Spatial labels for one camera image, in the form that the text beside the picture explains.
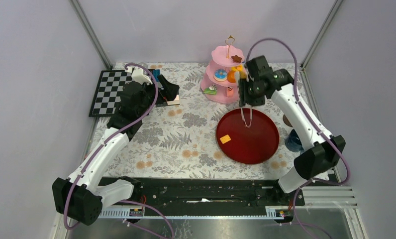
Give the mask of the green cake slice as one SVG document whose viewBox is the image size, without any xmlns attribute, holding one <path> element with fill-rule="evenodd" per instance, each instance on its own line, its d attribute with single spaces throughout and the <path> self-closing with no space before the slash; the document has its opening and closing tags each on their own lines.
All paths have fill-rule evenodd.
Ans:
<svg viewBox="0 0 396 239">
<path fill-rule="evenodd" d="M 210 85 L 209 87 L 207 87 L 203 90 L 203 93 L 206 95 L 216 95 L 217 94 L 217 86 Z"/>
</svg>

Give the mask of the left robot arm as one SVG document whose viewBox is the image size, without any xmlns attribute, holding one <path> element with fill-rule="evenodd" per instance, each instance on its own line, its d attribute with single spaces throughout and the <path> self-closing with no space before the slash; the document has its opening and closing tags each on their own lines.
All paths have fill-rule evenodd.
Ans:
<svg viewBox="0 0 396 239">
<path fill-rule="evenodd" d="M 121 101 L 110 118 L 101 140 L 86 160 L 67 178 L 57 178 L 52 184 L 56 211 L 78 224 L 93 224 L 102 210 L 125 200 L 134 205 L 141 200 L 137 183 L 124 177 L 100 186 L 99 183 L 111 162 L 127 146 L 158 101 L 159 83 L 166 83 L 163 75 L 132 76 L 124 85 Z"/>
</svg>

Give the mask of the pink layered cake slice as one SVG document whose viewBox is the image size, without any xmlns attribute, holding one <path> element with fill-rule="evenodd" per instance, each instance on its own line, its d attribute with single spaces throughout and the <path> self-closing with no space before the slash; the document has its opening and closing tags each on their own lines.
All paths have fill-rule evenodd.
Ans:
<svg viewBox="0 0 396 239">
<path fill-rule="evenodd" d="M 233 97 L 234 95 L 234 88 L 233 87 L 227 87 L 226 88 L 226 96 L 227 97 Z"/>
</svg>

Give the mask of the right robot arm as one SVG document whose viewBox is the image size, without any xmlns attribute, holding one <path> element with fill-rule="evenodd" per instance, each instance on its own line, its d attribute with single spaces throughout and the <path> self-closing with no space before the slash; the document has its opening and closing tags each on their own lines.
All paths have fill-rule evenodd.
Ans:
<svg viewBox="0 0 396 239">
<path fill-rule="evenodd" d="M 247 61 L 245 69 L 248 78 L 238 83 L 239 105 L 260 106 L 270 99 L 288 118 L 304 150 L 272 192 L 274 202 L 285 205 L 292 199 L 292 191 L 338 164 L 346 142 L 343 136 L 334 136 L 316 118 L 300 98 L 287 70 L 273 70 L 264 56 Z"/>
</svg>

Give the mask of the yellow iced donut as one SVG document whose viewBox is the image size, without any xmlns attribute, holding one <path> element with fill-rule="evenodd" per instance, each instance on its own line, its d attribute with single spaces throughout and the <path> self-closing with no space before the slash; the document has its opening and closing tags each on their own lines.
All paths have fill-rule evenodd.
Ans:
<svg viewBox="0 0 396 239">
<path fill-rule="evenodd" d="M 239 64 L 237 66 L 232 66 L 230 68 L 231 71 L 235 71 L 235 72 L 243 72 L 243 65 Z"/>
</svg>

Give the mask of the blue iced donut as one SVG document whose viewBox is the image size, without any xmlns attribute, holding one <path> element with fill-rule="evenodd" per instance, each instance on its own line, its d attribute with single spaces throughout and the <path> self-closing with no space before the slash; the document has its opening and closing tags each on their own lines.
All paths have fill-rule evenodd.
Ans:
<svg viewBox="0 0 396 239">
<path fill-rule="evenodd" d="M 213 78 L 218 82 L 223 82 L 227 80 L 227 71 L 224 69 L 217 69 L 213 74 Z"/>
</svg>

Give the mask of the brown star cookie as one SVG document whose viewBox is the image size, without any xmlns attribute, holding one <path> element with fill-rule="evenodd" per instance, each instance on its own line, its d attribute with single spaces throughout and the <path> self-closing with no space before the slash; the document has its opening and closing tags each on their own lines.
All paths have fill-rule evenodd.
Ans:
<svg viewBox="0 0 396 239">
<path fill-rule="evenodd" d="M 235 63 L 241 63 L 242 62 L 242 57 L 239 57 L 238 55 L 231 56 L 231 59 Z"/>
</svg>

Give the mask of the square yellow cracker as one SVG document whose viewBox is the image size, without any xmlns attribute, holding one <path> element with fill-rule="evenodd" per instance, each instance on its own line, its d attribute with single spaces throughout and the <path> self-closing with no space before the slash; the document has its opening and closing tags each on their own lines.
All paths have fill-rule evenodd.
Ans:
<svg viewBox="0 0 396 239">
<path fill-rule="evenodd" d="M 226 135 L 220 137 L 220 138 L 219 138 L 219 141 L 220 141 L 222 144 L 226 144 L 226 143 L 228 143 L 228 142 L 231 141 L 231 137 L 230 137 L 228 134 L 226 134 Z"/>
</svg>

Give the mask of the orange round tart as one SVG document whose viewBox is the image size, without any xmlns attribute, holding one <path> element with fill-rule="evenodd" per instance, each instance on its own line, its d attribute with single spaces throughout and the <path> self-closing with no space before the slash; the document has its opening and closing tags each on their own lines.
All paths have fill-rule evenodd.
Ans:
<svg viewBox="0 0 396 239">
<path fill-rule="evenodd" d="M 229 71 L 227 73 L 227 81 L 230 83 L 236 83 L 236 78 L 235 78 L 235 73 L 236 71 Z"/>
</svg>

